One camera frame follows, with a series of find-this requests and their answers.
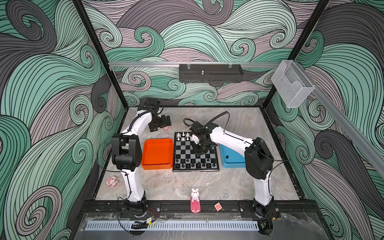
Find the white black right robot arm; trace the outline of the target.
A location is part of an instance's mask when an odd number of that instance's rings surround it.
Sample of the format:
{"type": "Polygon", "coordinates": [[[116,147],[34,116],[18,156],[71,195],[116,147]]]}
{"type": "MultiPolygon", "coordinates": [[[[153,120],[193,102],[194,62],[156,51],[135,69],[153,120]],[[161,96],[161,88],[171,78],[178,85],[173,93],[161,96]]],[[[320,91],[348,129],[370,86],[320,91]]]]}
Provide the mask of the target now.
{"type": "Polygon", "coordinates": [[[270,190],[270,178],[275,160],[263,139],[241,137],[215,124],[216,119],[229,114],[225,111],[204,125],[189,118],[184,118],[183,123],[192,132],[192,148],[196,155],[205,154],[212,147],[222,145],[244,157],[245,168],[254,179],[255,207],[259,208],[260,212],[265,212],[272,206],[274,199],[270,190]]]}

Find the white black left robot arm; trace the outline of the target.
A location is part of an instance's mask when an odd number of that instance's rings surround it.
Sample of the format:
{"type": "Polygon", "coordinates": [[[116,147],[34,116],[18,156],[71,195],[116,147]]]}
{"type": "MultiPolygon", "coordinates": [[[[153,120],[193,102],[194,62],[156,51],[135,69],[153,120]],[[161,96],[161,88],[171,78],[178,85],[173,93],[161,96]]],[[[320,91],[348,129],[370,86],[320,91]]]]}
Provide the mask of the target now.
{"type": "Polygon", "coordinates": [[[148,98],[138,107],[130,125],[122,133],[112,136],[112,163],[122,174],[127,192],[124,203],[128,210],[141,213],[147,210],[146,194],[138,173],[143,156],[140,136],[146,127],[154,132],[171,125],[170,117],[162,115],[163,109],[160,100],[148,98]]]}

